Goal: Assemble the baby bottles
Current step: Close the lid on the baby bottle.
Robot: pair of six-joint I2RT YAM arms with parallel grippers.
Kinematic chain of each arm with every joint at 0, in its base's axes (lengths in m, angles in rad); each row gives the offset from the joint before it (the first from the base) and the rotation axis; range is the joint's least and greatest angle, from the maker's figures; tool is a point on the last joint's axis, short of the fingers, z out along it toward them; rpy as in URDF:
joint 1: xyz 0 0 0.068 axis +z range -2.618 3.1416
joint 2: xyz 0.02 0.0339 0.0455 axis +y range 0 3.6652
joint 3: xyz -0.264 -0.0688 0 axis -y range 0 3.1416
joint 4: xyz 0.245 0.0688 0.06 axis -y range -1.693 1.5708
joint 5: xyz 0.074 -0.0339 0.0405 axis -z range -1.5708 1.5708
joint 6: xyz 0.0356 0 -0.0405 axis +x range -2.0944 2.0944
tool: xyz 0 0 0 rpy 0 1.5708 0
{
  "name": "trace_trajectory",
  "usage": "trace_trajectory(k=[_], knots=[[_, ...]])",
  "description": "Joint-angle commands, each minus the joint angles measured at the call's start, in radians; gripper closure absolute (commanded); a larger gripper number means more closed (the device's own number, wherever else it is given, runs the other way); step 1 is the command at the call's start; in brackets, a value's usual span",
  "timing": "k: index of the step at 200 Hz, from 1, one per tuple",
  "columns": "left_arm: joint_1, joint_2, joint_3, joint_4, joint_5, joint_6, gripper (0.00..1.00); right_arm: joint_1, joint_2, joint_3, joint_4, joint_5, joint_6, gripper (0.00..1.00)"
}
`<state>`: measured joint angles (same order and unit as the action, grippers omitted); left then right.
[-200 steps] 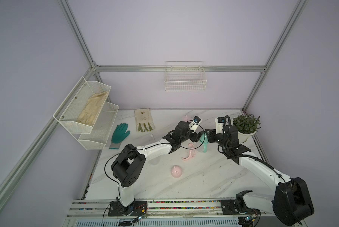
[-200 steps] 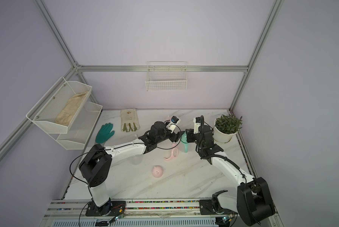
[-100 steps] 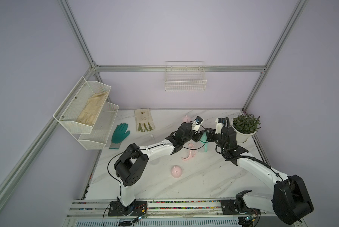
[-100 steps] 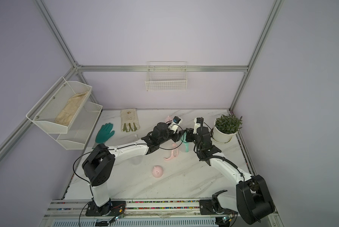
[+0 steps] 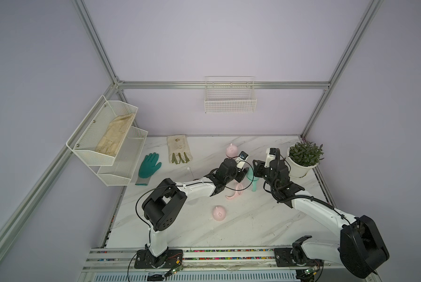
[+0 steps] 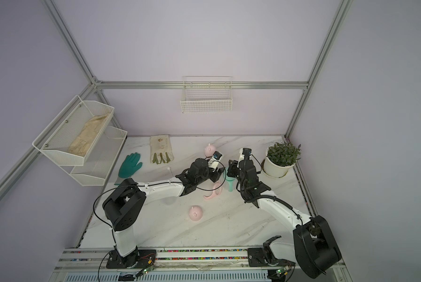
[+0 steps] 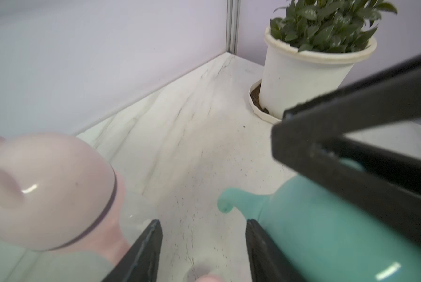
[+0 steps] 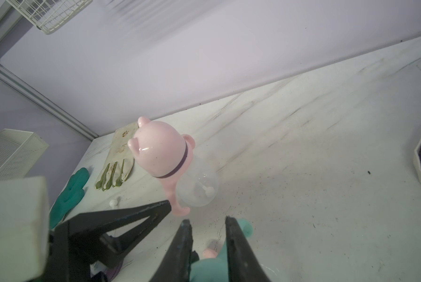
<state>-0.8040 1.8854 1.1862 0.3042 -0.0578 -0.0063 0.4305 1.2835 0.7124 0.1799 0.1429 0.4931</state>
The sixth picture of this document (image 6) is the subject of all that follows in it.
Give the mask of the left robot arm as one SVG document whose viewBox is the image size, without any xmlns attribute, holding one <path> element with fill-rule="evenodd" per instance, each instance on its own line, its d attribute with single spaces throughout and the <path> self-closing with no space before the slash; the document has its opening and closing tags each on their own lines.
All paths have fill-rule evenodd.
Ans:
<svg viewBox="0 0 421 282">
<path fill-rule="evenodd" d="M 96 211 L 96 205 L 105 193 L 95 199 L 93 214 L 110 227 L 115 243 L 113 252 L 122 258 L 135 256 L 137 246 L 131 229 L 145 204 L 169 197 L 186 196 L 200 189 L 199 185 L 207 180 L 217 183 L 225 173 L 225 166 L 219 160 L 198 158 L 189 168 L 171 179 L 137 183 L 128 178 L 107 191 L 109 196 L 102 203 L 105 218 L 98 216 Z"/>
</svg>

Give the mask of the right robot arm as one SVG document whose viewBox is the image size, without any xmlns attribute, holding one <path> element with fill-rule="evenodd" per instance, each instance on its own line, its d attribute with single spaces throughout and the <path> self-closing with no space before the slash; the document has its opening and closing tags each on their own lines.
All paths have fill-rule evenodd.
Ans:
<svg viewBox="0 0 421 282">
<path fill-rule="evenodd" d="M 252 160 L 230 160 L 228 174 L 237 180 L 244 202 L 269 213 L 291 233 L 290 240 L 279 237 L 268 243 L 274 258 L 298 264 L 310 278 L 324 274 L 342 259 L 326 219 L 302 213 L 277 197 L 260 181 Z"/>
</svg>

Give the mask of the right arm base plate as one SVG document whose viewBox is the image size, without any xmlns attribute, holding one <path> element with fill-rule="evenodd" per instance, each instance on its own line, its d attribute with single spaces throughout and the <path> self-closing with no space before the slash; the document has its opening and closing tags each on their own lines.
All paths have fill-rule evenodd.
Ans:
<svg viewBox="0 0 421 282">
<path fill-rule="evenodd" d="M 266 248 L 249 248 L 248 263 L 250 267 L 293 267 L 294 262 L 276 258 L 270 250 Z"/>
</svg>

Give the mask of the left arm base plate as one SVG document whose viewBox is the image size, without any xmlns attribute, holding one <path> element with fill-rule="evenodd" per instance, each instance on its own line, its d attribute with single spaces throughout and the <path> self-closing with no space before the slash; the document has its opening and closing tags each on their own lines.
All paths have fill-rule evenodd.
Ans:
<svg viewBox="0 0 421 282">
<path fill-rule="evenodd" d="M 157 251 L 154 249 L 135 249 L 123 257 L 116 249 L 109 254 L 107 269 L 145 269 L 155 262 Z"/>
</svg>

